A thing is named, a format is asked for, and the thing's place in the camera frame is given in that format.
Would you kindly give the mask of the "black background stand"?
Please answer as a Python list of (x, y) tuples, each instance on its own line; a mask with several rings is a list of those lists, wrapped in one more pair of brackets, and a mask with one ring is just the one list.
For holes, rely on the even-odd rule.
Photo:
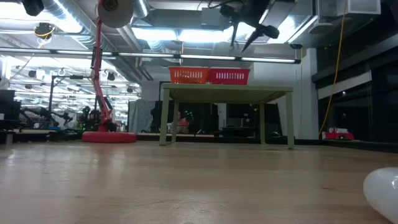
[(49, 95), (49, 105), (48, 105), (48, 112), (49, 114), (52, 114), (52, 103), (53, 103), (53, 90), (54, 88), (64, 79), (69, 78), (71, 80), (83, 80), (83, 79), (88, 79), (88, 77), (85, 77), (83, 75), (53, 75), (52, 76), (52, 81), (50, 83), (50, 95)]

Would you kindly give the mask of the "green perforated metal shelf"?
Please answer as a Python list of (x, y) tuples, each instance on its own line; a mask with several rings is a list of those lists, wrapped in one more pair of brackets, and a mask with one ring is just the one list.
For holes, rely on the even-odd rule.
[(170, 144), (167, 141), (170, 100), (174, 101), (172, 143), (177, 141), (177, 115), (180, 103), (232, 103), (259, 105), (260, 142), (261, 144), (265, 144), (265, 104), (284, 96), (287, 122), (287, 148), (293, 149), (295, 147), (292, 87), (164, 83), (162, 89), (163, 98), (159, 137), (159, 144), (161, 146)]

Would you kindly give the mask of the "red toy vehicle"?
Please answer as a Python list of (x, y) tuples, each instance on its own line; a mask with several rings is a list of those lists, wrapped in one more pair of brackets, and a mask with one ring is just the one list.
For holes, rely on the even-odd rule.
[(322, 132), (323, 140), (348, 140), (353, 141), (354, 135), (345, 128), (329, 128)]

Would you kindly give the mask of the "long ceiling light fixture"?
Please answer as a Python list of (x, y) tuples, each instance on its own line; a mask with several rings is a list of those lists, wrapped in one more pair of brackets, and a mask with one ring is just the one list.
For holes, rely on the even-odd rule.
[[(65, 55), (91, 57), (94, 50), (59, 50), (59, 49), (28, 49), (28, 48), (12, 48), (0, 47), (0, 53), (4, 54), (39, 54), (39, 55)], [(272, 57), (240, 57), (225, 55), (193, 55), (193, 54), (160, 54), (160, 53), (140, 53), (140, 52), (107, 52), (101, 51), (102, 56), (107, 59), (115, 59), (116, 57), (140, 57), (140, 58), (162, 58), (162, 59), (192, 59), (192, 60), (219, 60), (234, 62), (259, 62), (259, 63), (285, 63), (299, 64), (301, 59), (296, 58), (272, 58)]]

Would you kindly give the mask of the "black cabinet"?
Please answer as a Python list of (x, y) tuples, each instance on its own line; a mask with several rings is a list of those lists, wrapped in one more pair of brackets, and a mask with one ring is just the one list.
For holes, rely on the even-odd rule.
[[(177, 132), (185, 142), (249, 143), (260, 141), (260, 109), (253, 104), (181, 103), (179, 112), (189, 121), (189, 133)], [(266, 104), (265, 139), (283, 138), (279, 107)]]

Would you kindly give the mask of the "red plastic basket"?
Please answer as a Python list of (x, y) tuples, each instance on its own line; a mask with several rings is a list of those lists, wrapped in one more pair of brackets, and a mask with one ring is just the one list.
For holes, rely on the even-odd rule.
[(208, 81), (213, 85), (247, 85), (250, 69), (210, 68)]

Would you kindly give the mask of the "black ceiling fixture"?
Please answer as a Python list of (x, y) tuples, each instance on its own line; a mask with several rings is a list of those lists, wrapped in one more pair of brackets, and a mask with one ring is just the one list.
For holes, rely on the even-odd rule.
[(21, 0), (21, 3), (30, 16), (38, 16), (44, 10), (42, 0)]

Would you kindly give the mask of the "white earbuds case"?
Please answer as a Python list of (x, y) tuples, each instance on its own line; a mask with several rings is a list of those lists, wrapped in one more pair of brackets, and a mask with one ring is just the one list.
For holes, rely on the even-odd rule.
[(398, 167), (385, 167), (369, 173), (363, 192), (370, 206), (393, 224), (398, 224)]

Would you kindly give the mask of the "grey cover cloth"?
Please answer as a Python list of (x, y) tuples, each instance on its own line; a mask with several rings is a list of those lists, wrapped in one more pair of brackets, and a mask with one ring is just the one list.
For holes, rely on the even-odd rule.
[(148, 133), (153, 121), (150, 111), (155, 108), (155, 101), (138, 99), (129, 102), (128, 131), (130, 133)]

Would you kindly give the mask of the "orange plastic basket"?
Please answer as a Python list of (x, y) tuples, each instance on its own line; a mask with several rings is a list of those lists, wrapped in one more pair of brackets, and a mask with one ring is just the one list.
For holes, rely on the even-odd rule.
[(171, 82), (177, 84), (206, 84), (208, 71), (206, 67), (169, 67)]

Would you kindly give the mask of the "person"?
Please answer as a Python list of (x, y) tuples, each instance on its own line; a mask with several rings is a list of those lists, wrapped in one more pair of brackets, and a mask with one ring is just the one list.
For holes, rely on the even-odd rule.
[(189, 133), (189, 121), (187, 118), (183, 118), (181, 112), (177, 114), (177, 132), (180, 134), (188, 134)]

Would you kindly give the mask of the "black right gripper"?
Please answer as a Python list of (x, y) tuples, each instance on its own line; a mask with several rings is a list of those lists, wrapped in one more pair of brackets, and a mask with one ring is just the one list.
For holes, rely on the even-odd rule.
[(243, 22), (255, 28), (255, 31), (249, 36), (242, 52), (244, 52), (258, 37), (263, 35), (276, 39), (279, 36), (279, 30), (274, 26), (264, 26), (259, 21), (265, 13), (270, 0), (227, 0), (219, 4), (220, 14), (227, 17), (233, 26), (230, 47), (234, 48), (236, 34), (239, 23)]

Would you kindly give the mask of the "red desk lamp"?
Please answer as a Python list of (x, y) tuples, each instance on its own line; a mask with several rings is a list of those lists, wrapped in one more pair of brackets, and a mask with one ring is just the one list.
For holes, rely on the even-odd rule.
[(132, 19), (134, 10), (132, 0), (98, 0), (96, 23), (96, 43), (91, 58), (91, 79), (95, 91), (95, 97), (101, 113), (100, 122), (96, 131), (85, 131), (82, 134), (84, 142), (98, 143), (130, 143), (136, 142), (136, 135), (118, 132), (112, 122), (113, 107), (103, 95), (100, 84), (100, 71), (103, 59), (101, 49), (102, 26), (111, 28), (122, 28)]

